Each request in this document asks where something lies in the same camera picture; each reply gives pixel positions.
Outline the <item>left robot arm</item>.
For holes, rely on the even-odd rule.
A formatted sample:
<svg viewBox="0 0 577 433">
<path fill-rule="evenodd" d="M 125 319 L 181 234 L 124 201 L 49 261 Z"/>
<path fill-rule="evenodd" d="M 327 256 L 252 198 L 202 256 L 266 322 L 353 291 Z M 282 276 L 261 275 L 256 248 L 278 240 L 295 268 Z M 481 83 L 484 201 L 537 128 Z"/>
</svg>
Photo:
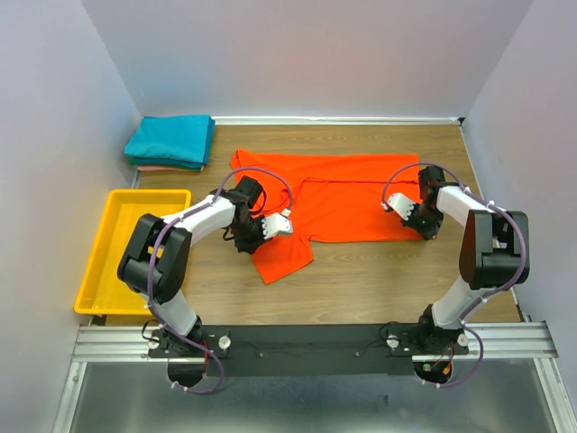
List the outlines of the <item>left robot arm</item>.
<svg viewBox="0 0 577 433">
<path fill-rule="evenodd" d="M 174 329 L 166 332 L 167 347 L 181 356 L 198 355 L 202 340 L 202 321 L 185 300 L 181 289 L 190 247 L 206 235 L 223 229 L 223 239 L 232 240 L 240 253 L 253 254 L 269 242 L 265 237 L 257 206 L 267 198 L 263 186 L 243 176 L 233 189 L 212 191 L 187 213 L 160 218 L 141 216 L 118 265 L 118 279 L 149 302 Z"/>
</svg>

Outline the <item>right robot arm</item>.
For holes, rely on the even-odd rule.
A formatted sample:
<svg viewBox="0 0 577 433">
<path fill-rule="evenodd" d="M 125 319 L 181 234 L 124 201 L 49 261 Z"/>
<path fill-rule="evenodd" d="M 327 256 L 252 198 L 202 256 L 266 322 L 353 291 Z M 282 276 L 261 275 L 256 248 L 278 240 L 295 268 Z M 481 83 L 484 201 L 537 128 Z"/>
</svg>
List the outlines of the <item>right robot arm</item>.
<svg viewBox="0 0 577 433">
<path fill-rule="evenodd" d="M 418 350 L 436 355 L 450 345 L 465 344 L 468 319 L 491 298 L 527 279 L 528 217 L 476 196 L 460 181 L 448 182 L 438 166 L 422 169 L 418 182 L 418 202 L 402 193 L 387 199 L 401 224 L 426 240 L 436 238 L 445 217 L 463 227 L 459 277 L 425 309 L 412 331 Z"/>
</svg>

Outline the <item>orange t shirt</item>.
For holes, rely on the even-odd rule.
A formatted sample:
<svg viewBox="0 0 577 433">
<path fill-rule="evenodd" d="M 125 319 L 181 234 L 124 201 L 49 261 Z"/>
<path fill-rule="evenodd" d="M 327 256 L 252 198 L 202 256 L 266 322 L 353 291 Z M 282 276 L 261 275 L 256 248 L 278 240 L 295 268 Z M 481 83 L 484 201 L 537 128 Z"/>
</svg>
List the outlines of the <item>orange t shirt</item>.
<svg viewBox="0 0 577 433">
<path fill-rule="evenodd" d="M 238 172 L 263 186 L 257 208 L 266 216 L 291 208 L 294 232 L 252 256 L 264 283 L 278 281 L 314 259 L 311 244 L 413 241 L 419 235 L 381 205 L 382 192 L 419 197 L 419 158 L 408 154 L 303 155 L 237 150 Z"/>
</svg>

